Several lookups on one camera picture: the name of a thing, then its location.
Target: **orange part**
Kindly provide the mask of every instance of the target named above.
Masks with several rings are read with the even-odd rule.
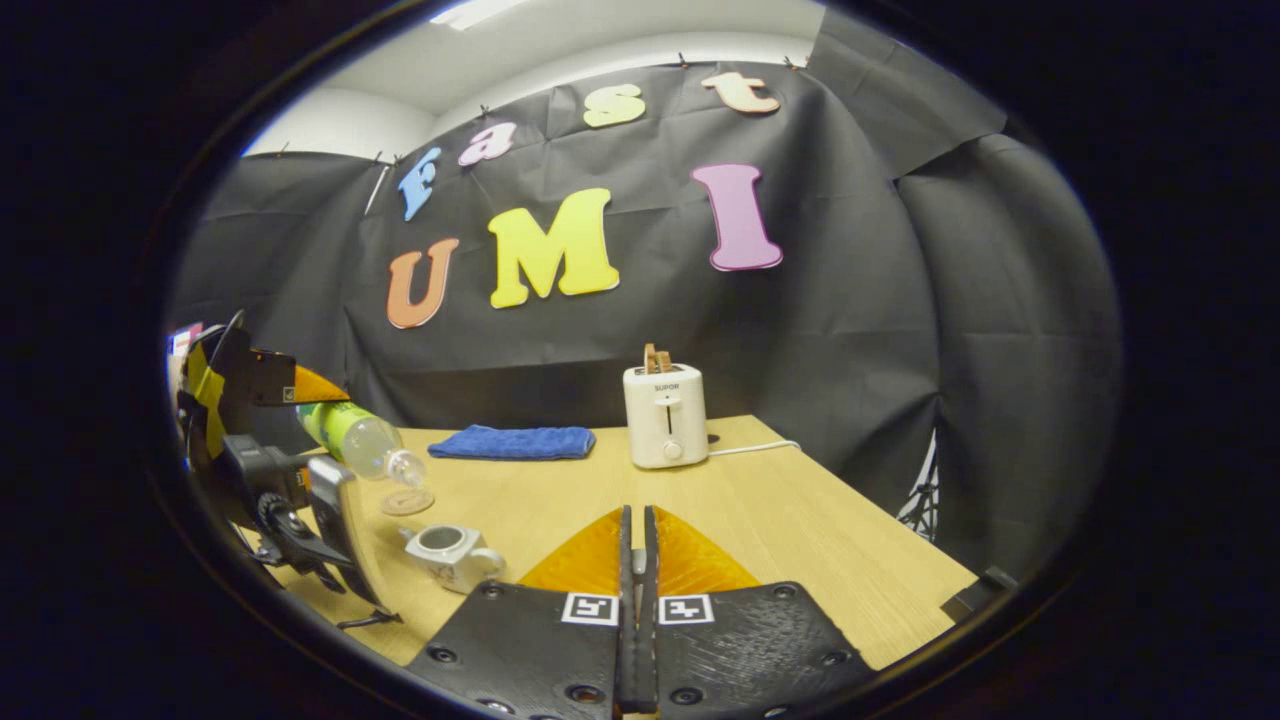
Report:
[[[302,365],[293,368],[293,400],[296,402],[332,402],[351,400],[344,389]]]
[[[556,592],[618,594],[618,542],[622,509],[609,512],[564,541],[520,584]]]
[[[653,507],[658,521],[658,594],[698,594],[759,585],[741,565],[692,525]]]

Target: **table surface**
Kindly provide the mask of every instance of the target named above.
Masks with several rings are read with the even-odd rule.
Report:
[[[712,450],[781,439],[754,416],[708,420]],[[393,518],[381,498],[402,486],[358,479],[344,500],[364,565],[403,624],[348,633],[406,665],[462,603],[404,552],[399,528],[435,523],[479,529],[507,560],[500,578],[517,582],[589,523],[631,505],[632,546],[644,544],[644,506],[658,505],[700,530],[760,583],[801,583],[868,665],[884,667],[951,628],[941,606],[977,578],[795,447],[710,457],[698,465],[641,470],[631,464],[626,428],[596,429],[585,460],[497,462],[428,456],[426,446],[454,430],[401,430],[426,462],[435,503]],[[310,509],[300,515],[312,527]],[[246,532],[256,547],[256,536]],[[352,593],[326,591],[314,575],[270,569],[285,589],[332,621],[367,615]]]

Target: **letter m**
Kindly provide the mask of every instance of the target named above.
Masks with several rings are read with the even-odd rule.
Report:
[[[609,191],[603,187],[580,190],[561,202],[550,232],[544,233],[529,210],[516,208],[489,222],[498,238],[498,288],[489,296],[494,307],[512,307],[529,300],[529,288],[520,282],[525,270],[539,297],[552,292],[561,259],[564,274],[559,290],[564,295],[600,292],[618,286],[618,272],[609,265],[604,247],[604,205]]]

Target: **mug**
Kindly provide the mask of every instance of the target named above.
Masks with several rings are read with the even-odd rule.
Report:
[[[410,538],[404,552],[417,559],[438,583],[468,593],[507,569],[500,555],[485,547],[480,530],[461,525],[430,525]]]

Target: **white wall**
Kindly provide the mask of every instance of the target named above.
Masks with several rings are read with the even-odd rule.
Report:
[[[317,87],[303,95],[244,150],[244,155],[316,151],[390,163],[433,137],[435,118],[417,108],[358,90]]]
[[[497,109],[526,95],[591,76],[677,63],[684,53],[690,63],[742,60],[783,64],[790,58],[806,65],[815,37],[790,37],[754,32],[680,32],[627,40],[595,47],[577,55],[539,65],[511,79],[488,87],[444,111],[435,120],[431,137],[448,132],[480,114],[480,105]]]

